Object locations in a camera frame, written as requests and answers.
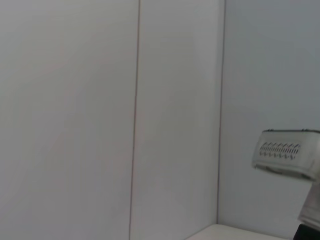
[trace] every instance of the white plastic device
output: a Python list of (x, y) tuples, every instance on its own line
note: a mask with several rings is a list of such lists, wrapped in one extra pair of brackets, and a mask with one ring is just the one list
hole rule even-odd
[(252, 166), (312, 182), (299, 220), (320, 231), (320, 131), (263, 131), (254, 150)]

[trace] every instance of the white wall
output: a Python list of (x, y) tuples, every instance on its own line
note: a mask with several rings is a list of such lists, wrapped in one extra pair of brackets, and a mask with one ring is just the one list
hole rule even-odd
[(219, 223), (292, 237), (310, 185), (251, 168), (262, 130), (320, 129), (320, 1), (228, 0)]
[(131, 240), (216, 221), (224, 4), (142, 0)]
[(0, 2), (0, 239), (126, 240), (137, 0)]

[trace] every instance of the white table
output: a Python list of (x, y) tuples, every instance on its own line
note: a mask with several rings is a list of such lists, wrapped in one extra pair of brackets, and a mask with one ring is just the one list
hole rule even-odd
[(187, 240), (283, 240), (224, 225), (212, 225)]

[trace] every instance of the black base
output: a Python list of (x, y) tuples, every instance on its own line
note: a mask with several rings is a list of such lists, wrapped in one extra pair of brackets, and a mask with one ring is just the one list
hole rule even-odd
[(320, 240), (320, 231), (301, 224), (293, 240)]

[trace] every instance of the vent grille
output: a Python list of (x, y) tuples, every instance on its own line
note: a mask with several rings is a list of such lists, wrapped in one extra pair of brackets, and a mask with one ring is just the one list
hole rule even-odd
[(262, 157), (294, 160), (300, 151), (300, 144), (293, 142), (265, 142), (259, 150)]

